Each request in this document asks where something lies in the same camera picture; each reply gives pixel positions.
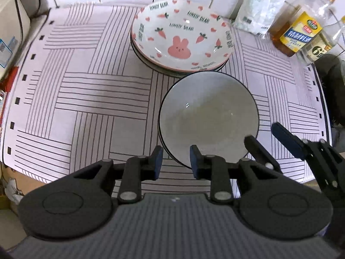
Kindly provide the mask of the white ribbed bowl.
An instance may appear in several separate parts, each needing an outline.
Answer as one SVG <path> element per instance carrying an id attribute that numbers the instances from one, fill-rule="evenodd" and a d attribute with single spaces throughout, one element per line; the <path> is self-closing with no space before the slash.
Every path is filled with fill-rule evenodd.
<path id="1" fill-rule="evenodd" d="M 176 163 L 180 164 L 180 162 L 172 155 L 172 153 L 168 150 L 167 146 L 165 145 L 165 142 L 163 141 L 163 137 L 160 130 L 159 123 L 157 124 L 157 131 L 158 131 L 158 137 L 161 143 L 161 146 L 163 147 L 164 151 L 167 153 L 170 159 L 174 160 Z"/>
<path id="2" fill-rule="evenodd" d="M 163 141 L 190 167 L 190 146 L 230 163 L 247 156 L 244 139 L 259 132 L 259 110 L 250 91 L 230 75 L 202 71 L 178 80 L 161 102 Z"/>

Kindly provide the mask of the clear vinegar bottle yellow cap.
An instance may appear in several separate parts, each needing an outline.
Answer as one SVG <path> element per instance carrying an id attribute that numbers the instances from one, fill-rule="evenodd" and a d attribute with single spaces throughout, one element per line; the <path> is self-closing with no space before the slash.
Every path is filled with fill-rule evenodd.
<path id="1" fill-rule="evenodd" d="M 340 21 L 325 26 L 308 44 L 297 52 L 298 60 L 308 66 L 320 59 L 336 44 L 344 32 L 344 16 Z"/>

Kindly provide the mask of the black wok with lid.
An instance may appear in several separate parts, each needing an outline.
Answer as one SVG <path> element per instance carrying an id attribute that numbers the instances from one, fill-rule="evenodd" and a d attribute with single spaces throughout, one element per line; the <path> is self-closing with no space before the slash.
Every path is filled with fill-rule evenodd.
<path id="1" fill-rule="evenodd" d="M 344 60 L 326 54 L 315 62 L 331 122 L 333 146 L 344 151 Z"/>

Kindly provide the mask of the yellow label cooking oil bottle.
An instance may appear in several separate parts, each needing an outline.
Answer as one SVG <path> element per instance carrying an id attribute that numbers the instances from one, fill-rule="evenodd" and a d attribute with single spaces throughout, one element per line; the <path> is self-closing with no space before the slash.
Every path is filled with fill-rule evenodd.
<path id="1" fill-rule="evenodd" d="M 285 23 L 271 36 L 273 45 L 288 57 L 299 52 L 323 29 L 334 1 L 295 0 Z"/>

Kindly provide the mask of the blue fried egg plate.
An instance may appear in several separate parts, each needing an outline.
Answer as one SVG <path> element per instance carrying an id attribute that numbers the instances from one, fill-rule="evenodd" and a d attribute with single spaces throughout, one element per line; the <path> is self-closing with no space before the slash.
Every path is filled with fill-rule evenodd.
<path id="1" fill-rule="evenodd" d="M 220 66 L 214 67 L 213 69 L 211 69 L 212 71 L 220 71 L 227 63 L 229 59 L 227 59 L 224 63 L 222 63 Z M 143 58 L 141 59 L 141 62 L 144 63 L 147 67 L 151 68 L 152 70 L 158 72 L 158 73 L 162 73 L 164 75 L 170 76 L 170 77 L 176 77 L 176 78 L 182 78 L 185 77 L 187 75 L 190 75 L 192 73 L 194 73 L 195 71 L 175 71 L 175 70 L 171 70 L 171 69 L 166 69 L 164 67 L 158 66 L 156 65 L 156 63 L 152 63 L 149 60 Z M 200 69 L 196 69 L 196 71 L 210 71 L 210 69 L 202 69 L 203 66 L 200 66 Z"/>

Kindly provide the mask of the pink bunny carrot plate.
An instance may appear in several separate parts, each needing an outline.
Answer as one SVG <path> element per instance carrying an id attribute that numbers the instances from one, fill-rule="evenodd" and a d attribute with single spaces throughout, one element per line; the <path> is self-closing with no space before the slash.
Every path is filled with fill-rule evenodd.
<path id="1" fill-rule="evenodd" d="M 141 8 L 130 34 L 145 59 L 175 71 L 196 71 L 200 66 L 211 70 L 234 52 L 227 21 L 190 0 L 165 0 Z"/>

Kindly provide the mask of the red striped cloth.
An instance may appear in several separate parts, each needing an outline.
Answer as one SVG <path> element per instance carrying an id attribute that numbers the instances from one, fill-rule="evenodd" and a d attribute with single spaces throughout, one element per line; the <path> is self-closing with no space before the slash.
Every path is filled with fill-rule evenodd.
<path id="1" fill-rule="evenodd" d="M 9 98 L 9 95 L 11 93 L 11 89 L 13 87 L 13 83 L 15 81 L 15 78 L 18 74 L 19 67 L 13 66 L 6 76 L 1 79 L 1 108 L 3 108 L 6 104 L 7 99 Z"/>

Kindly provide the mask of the white rice cooker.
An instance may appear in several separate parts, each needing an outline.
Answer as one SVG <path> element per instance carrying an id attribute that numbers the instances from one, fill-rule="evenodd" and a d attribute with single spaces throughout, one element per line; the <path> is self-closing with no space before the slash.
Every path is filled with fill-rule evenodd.
<path id="1" fill-rule="evenodd" d="M 20 0 L 1 0 L 1 78 L 11 64 L 30 29 L 30 19 Z"/>

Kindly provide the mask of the white plastic salt bag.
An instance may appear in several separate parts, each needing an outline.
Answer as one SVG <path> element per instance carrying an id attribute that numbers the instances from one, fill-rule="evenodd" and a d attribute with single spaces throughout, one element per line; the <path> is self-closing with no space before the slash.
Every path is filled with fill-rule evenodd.
<path id="1" fill-rule="evenodd" d="M 285 0 L 243 0 L 234 27 L 265 38 Z"/>

